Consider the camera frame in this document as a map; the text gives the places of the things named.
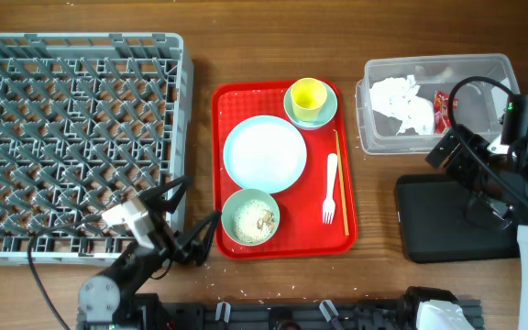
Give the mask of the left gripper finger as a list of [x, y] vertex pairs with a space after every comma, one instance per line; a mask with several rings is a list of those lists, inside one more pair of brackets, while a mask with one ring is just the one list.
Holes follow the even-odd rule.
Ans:
[[179, 237], [179, 263], [201, 266], [207, 260], [221, 222], [221, 211], [213, 211], [189, 232]]
[[146, 189], [138, 198], [149, 210], [173, 214], [192, 184], [193, 178], [183, 175], [161, 186]]

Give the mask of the red snack wrapper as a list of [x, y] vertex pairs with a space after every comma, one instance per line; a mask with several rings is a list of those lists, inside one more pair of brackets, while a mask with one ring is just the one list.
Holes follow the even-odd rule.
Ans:
[[434, 132], [444, 134], [451, 128], [451, 122], [448, 114], [449, 95], [442, 91], [434, 94]]

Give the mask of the green bowl with rice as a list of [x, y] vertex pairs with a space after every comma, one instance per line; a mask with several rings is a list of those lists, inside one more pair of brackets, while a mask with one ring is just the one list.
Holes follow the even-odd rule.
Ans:
[[224, 203], [222, 227], [235, 243], [255, 247], [269, 241], [280, 226], [280, 208], [266, 192], [242, 189]]

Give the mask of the white paper napkin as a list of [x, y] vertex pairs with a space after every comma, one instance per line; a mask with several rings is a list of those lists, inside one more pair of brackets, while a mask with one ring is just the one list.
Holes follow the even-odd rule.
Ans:
[[372, 109], [401, 121], [397, 135], [413, 129], [418, 135], [435, 133], [433, 103], [418, 95], [421, 86], [415, 77], [386, 78], [369, 89]]

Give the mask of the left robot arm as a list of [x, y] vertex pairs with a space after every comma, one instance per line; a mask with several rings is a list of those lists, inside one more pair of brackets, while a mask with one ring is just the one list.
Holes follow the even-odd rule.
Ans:
[[163, 266], [205, 263], [222, 213], [214, 211], [186, 233], [166, 221], [193, 179], [181, 176], [102, 213], [109, 226], [127, 226], [134, 235], [122, 254], [80, 288], [79, 329], [172, 329], [174, 320], [156, 293], [138, 293]]

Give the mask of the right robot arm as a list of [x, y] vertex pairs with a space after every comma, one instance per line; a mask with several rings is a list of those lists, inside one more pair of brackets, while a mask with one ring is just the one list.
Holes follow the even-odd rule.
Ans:
[[528, 95], [510, 97], [501, 135], [488, 143], [465, 126], [448, 131], [426, 158], [517, 226], [522, 287], [519, 327], [528, 329]]

